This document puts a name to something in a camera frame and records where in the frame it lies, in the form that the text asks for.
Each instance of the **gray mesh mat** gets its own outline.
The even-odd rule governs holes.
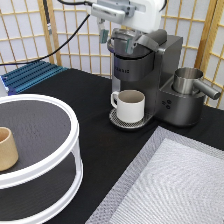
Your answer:
[[[110,223],[223,223],[223,170],[224,160],[165,139]]]
[[[37,179],[0,190],[0,222],[27,218],[49,208],[69,190],[75,174],[75,159],[70,153]]]
[[[71,122],[58,106],[41,101],[16,101],[0,105],[0,127],[11,129],[18,162],[1,174],[31,166],[51,155],[67,139]]]
[[[118,206],[165,138],[207,153],[208,155],[224,159],[224,153],[218,149],[158,127],[136,158],[122,174],[120,179],[116,182],[114,187],[98,206],[96,211],[86,222],[87,224],[109,223],[112,215],[117,210]]]

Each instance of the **white rim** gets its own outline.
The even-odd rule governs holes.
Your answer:
[[[46,210],[30,216],[28,218],[14,220],[14,221],[0,221],[1,224],[40,224],[47,222],[48,220],[55,217],[59,212],[61,212],[74,198],[76,195],[83,178],[83,165],[81,163],[81,171],[76,173],[75,179],[69,188],[69,190],[65,193],[65,195],[59,199],[55,204],[47,208]]]
[[[76,115],[71,107],[61,100],[44,95],[21,94],[17,96],[2,97],[0,98],[0,104],[22,100],[37,100],[51,103],[60,107],[67,113],[70,118],[71,131],[65,142],[57,150],[55,150],[54,153],[52,153],[42,161],[22,170],[0,175],[0,189],[13,187],[28,182],[53,169],[72,151],[79,136],[79,124]]]

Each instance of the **wire mesh tray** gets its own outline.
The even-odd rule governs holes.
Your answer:
[[[111,123],[119,129],[126,130],[126,131],[135,131],[147,125],[149,121],[152,119],[152,115],[145,113],[145,116],[142,120],[136,123],[125,123],[121,121],[120,119],[118,119],[117,110],[113,109],[110,112],[109,119]]]

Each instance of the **beige cup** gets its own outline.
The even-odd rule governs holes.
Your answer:
[[[0,127],[0,171],[12,167],[18,158],[17,148],[11,130]]]

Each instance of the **table surface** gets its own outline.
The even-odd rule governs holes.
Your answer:
[[[109,121],[111,88],[110,79],[70,69],[23,92],[64,101],[80,124],[83,181],[72,202],[47,223],[85,223],[158,126],[224,149],[224,111],[206,106],[194,127],[177,128],[154,120],[137,132],[116,129]]]

